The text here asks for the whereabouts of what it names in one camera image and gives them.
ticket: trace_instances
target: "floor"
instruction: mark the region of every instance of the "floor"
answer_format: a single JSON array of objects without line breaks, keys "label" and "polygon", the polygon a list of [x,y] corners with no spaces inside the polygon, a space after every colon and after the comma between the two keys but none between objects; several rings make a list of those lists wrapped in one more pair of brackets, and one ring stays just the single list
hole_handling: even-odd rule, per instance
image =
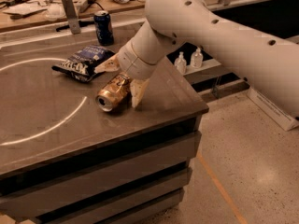
[{"label": "floor", "polygon": [[299,223],[299,128],[283,131],[247,92],[207,99],[183,201],[138,224]]}]

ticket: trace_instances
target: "soda can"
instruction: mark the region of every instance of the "soda can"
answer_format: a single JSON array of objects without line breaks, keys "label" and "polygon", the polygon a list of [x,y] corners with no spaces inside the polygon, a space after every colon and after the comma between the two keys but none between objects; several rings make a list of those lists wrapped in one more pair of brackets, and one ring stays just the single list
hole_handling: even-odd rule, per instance
[{"label": "soda can", "polygon": [[98,11],[93,16],[97,39],[102,46],[112,45],[114,37],[112,32],[111,17],[107,11]]},{"label": "soda can", "polygon": [[120,72],[98,92],[95,98],[96,103],[98,103],[104,111],[111,111],[130,93],[131,81],[132,79],[124,72]]}]

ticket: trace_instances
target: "robotic arm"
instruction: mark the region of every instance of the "robotic arm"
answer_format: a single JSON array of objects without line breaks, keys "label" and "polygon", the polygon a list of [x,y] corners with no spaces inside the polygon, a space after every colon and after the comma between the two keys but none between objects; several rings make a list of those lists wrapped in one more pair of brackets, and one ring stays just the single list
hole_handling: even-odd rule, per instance
[{"label": "robotic arm", "polygon": [[147,0],[145,11],[147,21],[118,53],[130,78],[148,80],[164,55],[189,42],[299,119],[296,44],[223,19],[203,0]]}]

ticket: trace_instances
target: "white curved line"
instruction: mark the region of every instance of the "white curved line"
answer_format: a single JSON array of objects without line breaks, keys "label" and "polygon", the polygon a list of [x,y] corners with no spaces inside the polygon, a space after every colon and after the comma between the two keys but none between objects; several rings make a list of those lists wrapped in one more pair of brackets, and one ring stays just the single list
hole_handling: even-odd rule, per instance
[{"label": "white curved line", "polygon": [[36,58],[36,59],[31,59],[31,60],[26,60],[26,61],[22,61],[22,62],[18,62],[18,63],[13,63],[13,64],[10,64],[8,66],[5,66],[5,67],[2,67],[0,68],[0,72],[1,71],[4,71],[12,66],[15,66],[15,65],[19,65],[19,64],[22,64],[22,63],[29,63],[29,62],[38,62],[38,61],[64,61],[64,59],[62,58],[51,58],[51,57],[46,57],[46,58]]},{"label": "white curved line", "polygon": [[71,114],[69,114],[66,118],[64,118],[63,120],[61,120],[56,125],[50,127],[46,131],[41,132],[41,133],[37,133],[37,134],[29,136],[27,138],[15,140],[15,141],[10,141],[10,142],[5,142],[5,143],[0,144],[0,146],[10,146],[10,145],[19,144],[21,142],[25,142],[25,141],[28,141],[28,140],[31,140],[31,139],[34,139],[34,138],[38,138],[39,136],[44,135],[44,134],[46,134],[46,133],[48,133],[48,132],[50,132],[50,131],[58,128],[59,126],[63,125],[65,122],[67,122],[68,120],[70,120],[80,110],[80,108],[84,105],[86,99],[87,99],[87,97],[85,96],[83,98],[83,100],[81,101],[81,103],[78,105],[78,107]]}]

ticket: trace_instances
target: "bottle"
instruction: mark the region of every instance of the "bottle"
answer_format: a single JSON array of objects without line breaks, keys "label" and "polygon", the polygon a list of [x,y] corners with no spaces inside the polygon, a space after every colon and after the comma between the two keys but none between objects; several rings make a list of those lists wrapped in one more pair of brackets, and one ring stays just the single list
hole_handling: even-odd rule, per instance
[{"label": "bottle", "polygon": [[179,70],[179,72],[184,75],[186,73],[186,69],[187,69],[187,62],[184,59],[184,52],[180,52],[179,56],[176,58],[175,60],[175,67],[177,68],[177,70]]},{"label": "bottle", "polygon": [[190,60],[190,66],[193,68],[200,68],[203,64],[204,56],[200,48],[197,48],[196,51],[192,54]]}]

